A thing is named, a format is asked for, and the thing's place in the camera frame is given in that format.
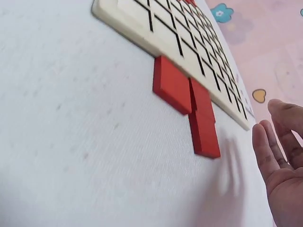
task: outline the pink surface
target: pink surface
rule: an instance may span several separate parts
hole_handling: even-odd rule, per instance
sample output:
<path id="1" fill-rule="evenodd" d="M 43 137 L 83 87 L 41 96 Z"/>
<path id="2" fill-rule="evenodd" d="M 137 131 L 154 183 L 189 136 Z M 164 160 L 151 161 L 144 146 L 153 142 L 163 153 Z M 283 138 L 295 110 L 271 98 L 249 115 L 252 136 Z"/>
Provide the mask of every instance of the pink surface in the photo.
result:
<path id="1" fill-rule="evenodd" d="M 218 24 L 244 80 L 256 120 L 269 119 L 267 102 L 271 98 L 303 105 L 303 1 L 206 2 L 213 12 L 220 3 L 233 9 L 231 19 Z M 264 103 L 254 99 L 257 89 L 266 91 Z"/>

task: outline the textured surface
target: textured surface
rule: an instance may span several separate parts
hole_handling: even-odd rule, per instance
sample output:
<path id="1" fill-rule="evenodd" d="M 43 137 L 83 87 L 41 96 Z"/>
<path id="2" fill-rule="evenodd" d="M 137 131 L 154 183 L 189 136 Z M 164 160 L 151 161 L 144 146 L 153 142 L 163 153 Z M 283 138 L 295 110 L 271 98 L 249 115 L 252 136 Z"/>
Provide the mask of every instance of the textured surface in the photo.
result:
<path id="1" fill-rule="evenodd" d="M 195 156 L 154 59 L 91 4 L 1 5 L 0 226 L 271 225 L 250 132 L 213 105 L 222 159 Z"/>

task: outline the red wooden block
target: red wooden block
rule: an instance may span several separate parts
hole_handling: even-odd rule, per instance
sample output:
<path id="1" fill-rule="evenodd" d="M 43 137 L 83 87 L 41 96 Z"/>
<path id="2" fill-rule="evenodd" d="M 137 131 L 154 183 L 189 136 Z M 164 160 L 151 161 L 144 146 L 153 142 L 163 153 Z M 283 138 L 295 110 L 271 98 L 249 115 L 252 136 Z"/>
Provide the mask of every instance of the red wooden block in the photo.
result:
<path id="1" fill-rule="evenodd" d="M 197 6 L 194 0 L 185 0 L 188 4 L 192 4 L 193 6 Z"/>
<path id="2" fill-rule="evenodd" d="M 197 110 L 200 115 L 206 116 L 214 123 L 215 118 L 212 100 L 207 89 L 193 78 L 190 78 L 189 81 L 192 110 Z"/>
<path id="3" fill-rule="evenodd" d="M 181 114 L 191 113 L 188 78 L 164 56 L 155 59 L 152 90 Z"/>
<path id="4" fill-rule="evenodd" d="M 220 148 L 214 122 L 193 111 L 188 115 L 195 154 L 209 157 L 220 157 Z"/>

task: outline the puzzle board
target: puzzle board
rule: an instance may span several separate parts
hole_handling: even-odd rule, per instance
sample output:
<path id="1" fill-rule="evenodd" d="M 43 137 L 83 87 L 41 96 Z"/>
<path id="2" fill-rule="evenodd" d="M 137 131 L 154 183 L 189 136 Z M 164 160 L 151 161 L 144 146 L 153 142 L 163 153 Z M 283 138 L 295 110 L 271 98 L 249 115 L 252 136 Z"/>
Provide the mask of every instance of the puzzle board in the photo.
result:
<path id="1" fill-rule="evenodd" d="M 239 125 L 250 128 L 220 40 L 198 7 L 183 0 L 95 0 L 92 11 L 152 56 L 168 57 Z"/>

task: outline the flower print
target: flower print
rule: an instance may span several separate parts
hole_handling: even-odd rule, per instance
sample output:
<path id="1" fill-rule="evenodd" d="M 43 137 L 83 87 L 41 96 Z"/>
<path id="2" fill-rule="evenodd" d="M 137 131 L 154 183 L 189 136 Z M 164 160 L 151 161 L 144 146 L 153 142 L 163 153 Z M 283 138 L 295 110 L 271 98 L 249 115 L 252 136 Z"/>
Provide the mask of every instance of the flower print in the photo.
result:
<path id="1" fill-rule="evenodd" d="M 217 22 L 226 23 L 232 19 L 233 9 L 227 8 L 225 3 L 220 3 L 211 12 Z"/>

